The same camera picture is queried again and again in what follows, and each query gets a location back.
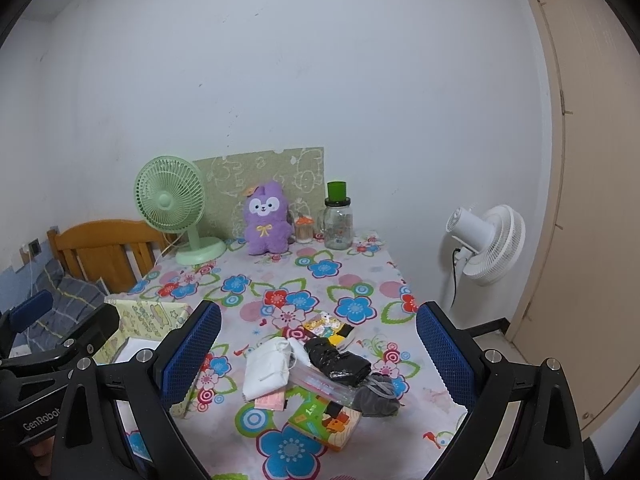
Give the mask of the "white cloth drawstring bag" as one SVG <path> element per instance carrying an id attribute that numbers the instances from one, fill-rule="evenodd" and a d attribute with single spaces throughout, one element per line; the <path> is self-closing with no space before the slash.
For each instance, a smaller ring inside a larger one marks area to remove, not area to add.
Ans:
<path id="1" fill-rule="evenodd" d="M 254 401 L 284 388 L 296 361 L 296 354 L 285 338 L 272 338 L 256 347 L 246 357 L 244 399 Z"/>

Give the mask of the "pink tissue packet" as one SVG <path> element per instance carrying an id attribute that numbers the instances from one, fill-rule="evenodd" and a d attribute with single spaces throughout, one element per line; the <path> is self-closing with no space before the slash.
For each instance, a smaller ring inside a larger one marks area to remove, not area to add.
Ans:
<path id="1" fill-rule="evenodd" d="M 254 407 L 260 410 L 268 410 L 273 412 L 282 412 L 286 405 L 285 390 L 280 389 L 273 393 L 260 396 L 254 401 Z"/>

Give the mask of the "grey knit cloth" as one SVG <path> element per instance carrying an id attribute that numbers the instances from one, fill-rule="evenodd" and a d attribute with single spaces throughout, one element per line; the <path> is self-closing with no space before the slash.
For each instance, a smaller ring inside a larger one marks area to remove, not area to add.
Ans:
<path id="1" fill-rule="evenodd" d="M 370 374 L 357 388 L 352 409 L 363 417 L 383 418 L 395 416 L 400 408 L 392 378 L 378 373 Z"/>

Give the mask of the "clear plastic zip bag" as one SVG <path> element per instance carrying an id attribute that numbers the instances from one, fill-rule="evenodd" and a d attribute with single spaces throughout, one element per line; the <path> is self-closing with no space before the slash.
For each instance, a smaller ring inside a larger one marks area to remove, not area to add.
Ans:
<path id="1" fill-rule="evenodd" d="M 349 386 L 344 386 L 338 382 L 332 382 L 321 372 L 312 366 L 306 366 L 304 363 L 297 362 L 290 369 L 290 382 L 292 384 L 304 388 L 310 392 L 322 396 L 326 400 L 351 406 L 355 400 L 356 390 Z"/>

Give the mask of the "black plastic bundle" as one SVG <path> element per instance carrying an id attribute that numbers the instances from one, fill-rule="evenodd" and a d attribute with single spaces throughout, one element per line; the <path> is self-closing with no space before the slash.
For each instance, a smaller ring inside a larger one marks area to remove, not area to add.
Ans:
<path id="1" fill-rule="evenodd" d="M 304 349 L 315 368 L 343 386 L 355 388 L 371 373 L 371 363 L 367 359 L 349 351 L 338 351 L 328 338 L 309 339 Z"/>

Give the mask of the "yellow cartoon packet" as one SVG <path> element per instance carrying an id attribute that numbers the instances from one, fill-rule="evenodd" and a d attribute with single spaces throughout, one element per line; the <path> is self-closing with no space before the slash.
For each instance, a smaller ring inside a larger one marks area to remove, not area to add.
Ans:
<path id="1" fill-rule="evenodd" d="M 326 338 L 337 350 L 346 350 L 355 339 L 354 326 L 324 311 L 314 312 L 303 322 L 303 328 L 313 337 Z"/>

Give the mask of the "green picture book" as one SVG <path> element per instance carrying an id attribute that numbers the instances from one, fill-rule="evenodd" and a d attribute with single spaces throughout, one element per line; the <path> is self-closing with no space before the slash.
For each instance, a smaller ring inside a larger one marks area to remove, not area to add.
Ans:
<path id="1" fill-rule="evenodd" d="M 361 414 L 304 389 L 296 390 L 294 398 L 300 403 L 288 418 L 288 424 L 330 450 L 340 452 L 354 434 Z"/>

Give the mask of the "yellow fabric storage box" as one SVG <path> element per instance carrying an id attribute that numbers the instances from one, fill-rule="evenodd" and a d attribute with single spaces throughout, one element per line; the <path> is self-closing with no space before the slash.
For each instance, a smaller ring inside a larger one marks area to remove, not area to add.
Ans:
<path id="1" fill-rule="evenodd" d="M 116 308 L 119 326 L 94 355 L 98 364 L 111 364 L 129 339 L 162 341 L 171 330 L 183 326 L 194 310 L 190 304 L 181 302 L 125 299 L 117 295 L 107 296 L 105 302 Z"/>

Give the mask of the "green desk fan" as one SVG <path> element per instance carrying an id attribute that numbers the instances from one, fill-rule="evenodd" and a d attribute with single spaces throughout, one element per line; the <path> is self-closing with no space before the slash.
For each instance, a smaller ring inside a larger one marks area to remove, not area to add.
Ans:
<path id="1" fill-rule="evenodd" d="M 193 162 L 170 155 L 151 159 L 134 180 L 134 202 L 153 229 L 164 234 L 186 234 L 186 244 L 175 255 L 182 266 L 216 260 L 226 251 L 220 238 L 198 234 L 206 194 L 200 170 Z"/>

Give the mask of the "white standing fan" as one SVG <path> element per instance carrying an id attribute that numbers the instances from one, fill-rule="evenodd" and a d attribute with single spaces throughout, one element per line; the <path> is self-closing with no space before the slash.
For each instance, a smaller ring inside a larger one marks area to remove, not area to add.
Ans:
<path id="1" fill-rule="evenodd" d="M 525 221 L 508 205 L 497 205 L 480 216 L 458 207 L 445 224 L 439 254 L 448 272 L 442 310 L 452 309 L 465 278 L 480 287 L 500 281 L 520 258 L 525 240 Z"/>

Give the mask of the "purple plush toy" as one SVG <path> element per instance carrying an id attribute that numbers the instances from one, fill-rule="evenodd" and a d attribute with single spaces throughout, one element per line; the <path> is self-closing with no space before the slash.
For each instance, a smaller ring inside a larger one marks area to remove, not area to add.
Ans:
<path id="1" fill-rule="evenodd" d="M 254 188 L 244 205 L 244 221 L 250 255 L 267 252 L 280 255 L 288 251 L 293 227 L 288 221 L 288 199 L 279 182 L 270 181 Z"/>

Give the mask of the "small jar orange lid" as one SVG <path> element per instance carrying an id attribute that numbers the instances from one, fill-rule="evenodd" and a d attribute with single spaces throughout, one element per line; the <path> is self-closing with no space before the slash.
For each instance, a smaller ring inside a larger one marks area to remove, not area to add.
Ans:
<path id="1" fill-rule="evenodd" d="M 294 237 L 299 244 L 308 244 L 314 240 L 314 219 L 298 216 L 294 220 Z"/>

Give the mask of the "glass jar green lid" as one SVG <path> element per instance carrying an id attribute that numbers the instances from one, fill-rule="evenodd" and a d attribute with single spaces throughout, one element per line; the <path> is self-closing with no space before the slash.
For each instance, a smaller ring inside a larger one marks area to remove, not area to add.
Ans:
<path id="1" fill-rule="evenodd" d="M 326 248 L 347 250 L 352 247 L 352 200 L 347 196 L 345 181 L 326 184 L 324 209 L 319 216 L 319 229 Z"/>

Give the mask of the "green patterned backboard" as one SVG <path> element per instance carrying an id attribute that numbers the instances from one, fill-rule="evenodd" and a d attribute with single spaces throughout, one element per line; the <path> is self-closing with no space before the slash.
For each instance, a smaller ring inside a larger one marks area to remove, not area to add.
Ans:
<path id="1" fill-rule="evenodd" d="M 290 216 L 317 217 L 324 207 L 323 148 L 289 148 L 201 159 L 195 163 L 205 184 L 201 235 L 222 240 L 244 234 L 246 193 L 258 184 L 277 181 L 288 199 Z"/>

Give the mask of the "wall power outlet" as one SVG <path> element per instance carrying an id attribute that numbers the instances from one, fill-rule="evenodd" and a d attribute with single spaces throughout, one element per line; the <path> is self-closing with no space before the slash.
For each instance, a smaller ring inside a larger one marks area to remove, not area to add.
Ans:
<path id="1" fill-rule="evenodd" d="M 41 246 L 39 240 L 32 240 L 28 243 L 29 253 L 32 257 L 38 256 L 41 252 Z"/>

